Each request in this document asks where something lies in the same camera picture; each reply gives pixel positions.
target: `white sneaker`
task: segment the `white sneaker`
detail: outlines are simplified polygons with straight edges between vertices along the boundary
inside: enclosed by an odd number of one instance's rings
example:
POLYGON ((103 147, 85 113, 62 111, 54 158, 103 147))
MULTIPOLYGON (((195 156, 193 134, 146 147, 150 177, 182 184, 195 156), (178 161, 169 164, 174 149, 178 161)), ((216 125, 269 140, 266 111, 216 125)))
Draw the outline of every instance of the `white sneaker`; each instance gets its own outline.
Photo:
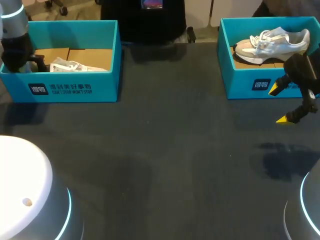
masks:
POLYGON ((58 72, 104 72, 107 71, 103 68, 93 67, 93 66, 85 66, 76 61, 67 61, 63 60, 60 57, 57 57, 53 63, 50 64, 50 72, 58 73, 58 72))
POLYGON ((238 42, 233 49, 235 54, 246 62, 262 64, 265 60, 275 58, 286 61, 293 54, 304 54, 309 46, 308 29, 300 32, 287 32, 281 27, 265 30, 260 36, 250 36, 238 42))

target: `dark gray tabletop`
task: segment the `dark gray tabletop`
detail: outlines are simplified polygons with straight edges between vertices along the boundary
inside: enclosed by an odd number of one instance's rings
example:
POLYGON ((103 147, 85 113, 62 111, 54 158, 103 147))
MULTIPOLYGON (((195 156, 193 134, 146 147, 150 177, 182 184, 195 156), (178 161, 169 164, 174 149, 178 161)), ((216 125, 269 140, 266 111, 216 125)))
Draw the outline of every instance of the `dark gray tabletop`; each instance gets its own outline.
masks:
POLYGON ((301 99, 227 100, 215 43, 124 50, 117 103, 0 105, 3 134, 49 157, 85 240, 285 240, 289 195, 320 157, 301 99))

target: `shoe box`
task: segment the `shoe box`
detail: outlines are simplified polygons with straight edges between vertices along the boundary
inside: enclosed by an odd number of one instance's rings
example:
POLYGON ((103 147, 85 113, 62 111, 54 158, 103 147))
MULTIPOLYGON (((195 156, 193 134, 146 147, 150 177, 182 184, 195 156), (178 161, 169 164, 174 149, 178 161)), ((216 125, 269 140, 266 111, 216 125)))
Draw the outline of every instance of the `shoe box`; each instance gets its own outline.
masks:
MULTIPOLYGON (((264 30, 282 27, 288 32, 308 29, 310 44, 307 54, 313 53, 320 43, 320 25, 315 17, 250 17, 222 18, 217 54, 228 99, 274 98, 268 93, 277 78, 285 74, 283 62, 268 59, 261 65, 246 63, 234 55, 233 46, 241 40, 259 36, 264 30)), ((298 86, 291 83, 277 98, 301 97, 298 86)))
POLYGON ((0 78, 15 103, 117 101, 122 58, 117 21, 31 21, 29 35, 46 65, 60 57, 107 71, 10 73, 2 65, 0 78))

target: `shoelace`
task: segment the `shoelace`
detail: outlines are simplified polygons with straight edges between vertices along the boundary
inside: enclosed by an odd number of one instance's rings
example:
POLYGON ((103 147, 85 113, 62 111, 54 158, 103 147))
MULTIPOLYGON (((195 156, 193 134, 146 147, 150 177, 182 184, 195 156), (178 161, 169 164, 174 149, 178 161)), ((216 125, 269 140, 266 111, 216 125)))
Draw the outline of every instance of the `shoelace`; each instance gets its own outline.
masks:
POLYGON ((77 70, 78 67, 81 68, 81 72, 87 72, 87 71, 88 71, 87 66, 82 65, 82 64, 79 63, 79 62, 70 61, 70 63, 75 63, 75 65, 72 65, 72 64, 69 65, 69 68, 71 68, 73 71, 77 71, 77 72, 78 72, 78 70, 77 70))
POLYGON ((267 32, 269 32, 269 30, 264 30, 260 33, 260 36, 250 36, 250 42, 255 47, 255 49, 257 49, 262 44, 274 44, 274 42, 271 41, 271 38, 268 37, 269 34, 266 34, 267 32))

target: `printed logo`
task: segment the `printed logo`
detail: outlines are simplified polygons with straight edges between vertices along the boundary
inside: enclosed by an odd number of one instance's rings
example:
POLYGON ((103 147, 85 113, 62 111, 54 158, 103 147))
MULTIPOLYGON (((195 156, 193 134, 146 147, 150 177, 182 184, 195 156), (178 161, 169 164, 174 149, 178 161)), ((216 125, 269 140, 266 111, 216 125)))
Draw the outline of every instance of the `printed logo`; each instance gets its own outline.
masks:
POLYGON ((252 91, 264 91, 267 90, 271 79, 256 79, 253 82, 252 91))
POLYGON ((29 83, 28 84, 31 93, 33 95, 48 95, 48 91, 46 88, 46 85, 44 85, 43 83, 29 83))

